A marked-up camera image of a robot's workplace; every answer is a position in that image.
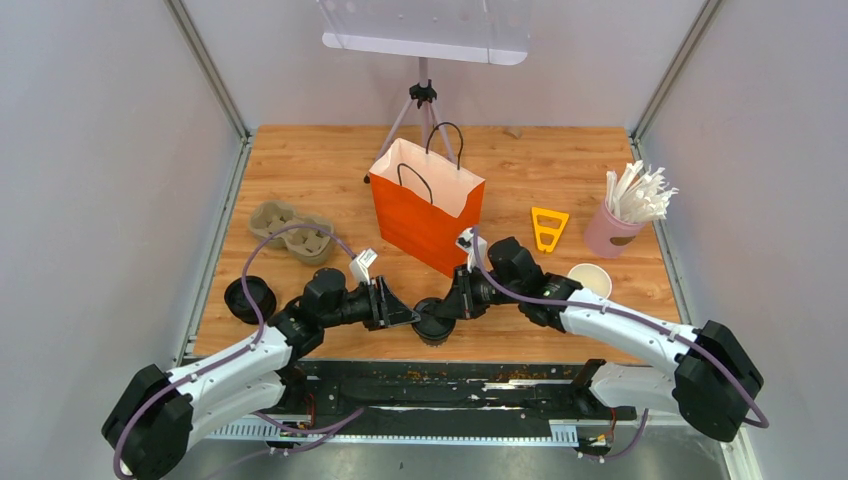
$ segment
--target wooden surface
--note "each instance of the wooden surface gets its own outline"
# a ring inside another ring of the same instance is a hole
[[[223,301],[224,289],[240,275],[257,241],[247,230],[247,219],[263,201],[280,199],[304,213],[331,219],[336,231],[359,252],[371,247],[378,254],[372,276],[385,275],[401,300],[414,306],[425,297],[443,298],[450,286],[445,277],[380,238],[373,200],[364,173],[374,160],[387,127],[266,126],[259,129],[238,193],[229,231],[194,352],[215,353],[254,330],[233,317]],[[593,262],[609,272],[611,300],[649,315],[679,321],[674,297],[657,245],[648,226],[625,254],[615,260],[592,255],[582,232],[603,199],[605,172],[623,170],[631,161],[630,147],[621,128],[524,128],[521,139],[497,127],[464,127],[463,166],[486,179],[481,234],[490,243],[508,236],[530,249],[545,271],[565,275],[582,262]],[[420,129],[405,127],[400,135],[420,141]],[[441,141],[434,147],[444,154]],[[571,214],[556,250],[535,249],[530,208]],[[336,248],[325,266],[348,276],[349,258]],[[307,267],[285,251],[266,249],[250,273],[265,279],[282,305],[302,292],[315,268]],[[563,335],[530,323],[517,307],[491,307],[476,320],[460,320],[446,343],[424,345],[411,327],[369,332],[361,325],[327,331],[324,344],[311,357],[345,359],[411,359],[453,361],[583,363],[605,358],[641,363],[595,340]]]

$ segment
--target tripod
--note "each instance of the tripod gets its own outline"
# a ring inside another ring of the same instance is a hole
[[[395,120],[394,125],[392,125],[392,129],[389,130],[386,141],[383,142],[383,146],[380,147],[380,151],[374,158],[375,162],[389,149],[389,145],[392,143],[398,127],[400,127],[401,122],[406,117],[406,112],[409,111],[413,103],[417,102],[418,109],[421,110],[421,145],[427,143],[427,137],[430,135],[432,125],[442,123],[442,114],[439,112],[439,107],[436,106],[436,90],[433,89],[433,81],[430,80],[427,73],[427,60],[425,57],[418,57],[418,83],[409,87],[409,100],[403,105],[398,118]],[[445,147],[448,150],[448,159],[456,163],[456,157],[453,154],[450,139],[448,139],[448,132],[444,125],[439,127],[439,133],[442,134],[442,141],[445,142]],[[365,183],[371,183],[371,178],[367,173],[363,181]]]

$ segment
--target yellow tool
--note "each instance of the yellow tool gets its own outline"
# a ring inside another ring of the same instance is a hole
[[[568,214],[557,212],[556,210],[548,210],[547,208],[532,207],[530,214],[533,216],[533,232],[536,234],[536,248],[545,253],[554,251],[562,231],[565,230],[565,224],[568,222]],[[544,227],[539,225],[539,217],[553,218],[559,220],[559,227]],[[549,244],[542,243],[542,235],[550,235],[554,239]]]

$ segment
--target paper bag handle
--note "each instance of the paper bag handle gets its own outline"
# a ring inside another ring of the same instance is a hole
[[[462,157],[462,147],[465,146],[465,139],[462,138],[462,130],[460,130],[459,127],[457,127],[456,125],[454,125],[451,122],[442,122],[442,123],[436,125],[435,127],[433,127],[433,130],[430,131],[430,136],[427,137],[427,145],[424,146],[424,153],[427,153],[427,154],[430,153],[430,140],[433,139],[433,134],[436,133],[436,130],[438,130],[439,127],[441,127],[442,125],[450,125],[451,127],[455,128],[457,132],[459,132],[459,153],[456,154],[456,169],[459,170],[459,159]]]
[[[412,170],[412,173],[418,175],[418,178],[421,179],[421,183],[423,183],[424,186],[427,187],[427,191],[430,192],[430,205],[432,205],[433,204],[433,189],[430,188],[430,184],[427,183],[427,180],[424,180],[424,177],[422,177],[420,173],[416,172],[414,168],[410,167],[409,165],[407,165],[403,162],[398,163],[398,185],[401,186],[401,187],[403,186],[403,178],[401,178],[401,176],[400,176],[400,167],[406,167],[406,168]]]

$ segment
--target white wall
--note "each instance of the white wall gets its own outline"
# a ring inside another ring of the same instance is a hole
[[[844,478],[848,3],[724,2],[650,131],[699,322],[765,377],[769,480]]]
[[[0,4],[0,478],[105,479],[184,335],[237,154],[164,3]]]
[[[186,3],[252,127],[391,124],[418,80],[414,58],[325,47],[314,1]],[[477,125],[632,128],[702,3],[536,0],[523,63],[430,62],[444,117]],[[417,121],[408,116],[408,123]]]

